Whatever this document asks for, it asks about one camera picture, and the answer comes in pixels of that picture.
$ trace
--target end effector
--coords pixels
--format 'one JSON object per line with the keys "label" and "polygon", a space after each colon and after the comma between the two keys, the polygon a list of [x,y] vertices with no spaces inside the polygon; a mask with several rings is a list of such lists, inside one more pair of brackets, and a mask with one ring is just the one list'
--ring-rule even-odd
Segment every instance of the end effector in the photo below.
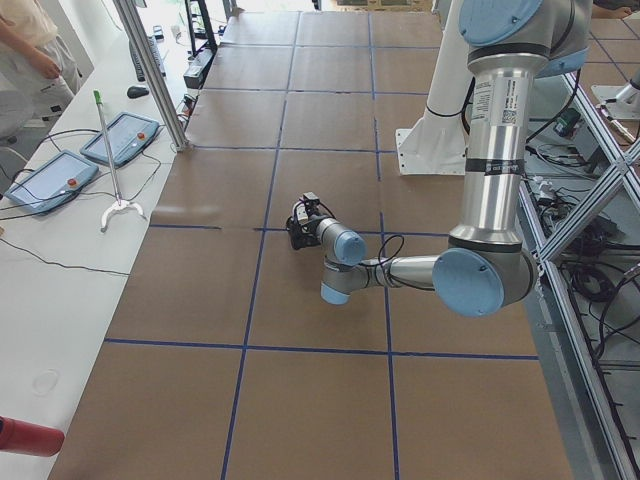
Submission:
{"label": "end effector", "polygon": [[524,298],[533,288],[535,262],[526,250],[512,253],[451,248],[441,255],[364,260],[362,237],[337,221],[313,193],[294,205],[287,231],[294,249],[322,246],[322,298],[342,305],[352,292],[370,287],[435,290],[453,311],[489,315]]}

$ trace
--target black band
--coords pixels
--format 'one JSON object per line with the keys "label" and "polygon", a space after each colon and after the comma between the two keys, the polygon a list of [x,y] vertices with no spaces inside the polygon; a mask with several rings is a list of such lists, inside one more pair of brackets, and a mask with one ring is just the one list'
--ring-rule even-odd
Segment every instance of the black band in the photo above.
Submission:
{"label": "black band", "polygon": [[544,45],[537,43],[501,43],[499,45],[491,45],[490,47],[482,47],[469,53],[468,62],[471,63],[482,57],[490,57],[491,55],[501,55],[505,53],[531,53],[549,58],[550,50]]}
{"label": "black band", "polygon": [[522,250],[522,242],[510,245],[501,245],[498,243],[472,242],[452,237],[451,235],[449,235],[449,245],[452,247],[465,248],[471,251],[490,253],[517,253]]}
{"label": "black band", "polygon": [[465,172],[484,173],[485,175],[522,175],[524,173],[524,159],[467,158]]}

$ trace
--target computer mouse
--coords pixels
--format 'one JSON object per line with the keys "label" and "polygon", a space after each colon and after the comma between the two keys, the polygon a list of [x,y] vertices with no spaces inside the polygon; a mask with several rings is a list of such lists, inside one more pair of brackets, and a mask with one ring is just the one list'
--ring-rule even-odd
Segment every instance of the computer mouse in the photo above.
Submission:
{"label": "computer mouse", "polygon": [[133,85],[127,90],[127,97],[129,98],[144,97],[145,95],[149,95],[149,89],[144,85]]}

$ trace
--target person's hand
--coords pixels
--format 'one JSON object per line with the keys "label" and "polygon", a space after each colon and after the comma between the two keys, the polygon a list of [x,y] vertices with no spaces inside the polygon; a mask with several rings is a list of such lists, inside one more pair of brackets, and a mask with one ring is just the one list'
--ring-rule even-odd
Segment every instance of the person's hand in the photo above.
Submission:
{"label": "person's hand", "polygon": [[27,57],[27,60],[44,78],[53,80],[60,76],[60,67],[58,67],[56,62],[38,49],[34,48],[33,53]]}
{"label": "person's hand", "polygon": [[620,7],[615,10],[611,10],[611,16],[609,18],[625,18],[633,13],[633,10],[629,7]]}

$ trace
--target metal post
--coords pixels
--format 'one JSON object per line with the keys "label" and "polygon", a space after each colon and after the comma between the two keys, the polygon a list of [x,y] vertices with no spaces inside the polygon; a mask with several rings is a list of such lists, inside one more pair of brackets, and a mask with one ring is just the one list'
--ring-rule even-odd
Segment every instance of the metal post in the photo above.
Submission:
{"label": "metal post", "polygon": [[127,36],[140,59],[149,88],[160,110],[164,124],[169,130],[169,135],[171,135],[171,139],[176,146],[176,150],[179,152],[185,150],[189,142],[182,129],[182,124],[178,120],[178,115],[173,107],[171,96],[164,83],[160,69],[153,58],[138,10],[132,0],[113,0],[113,3],[118,10]]}

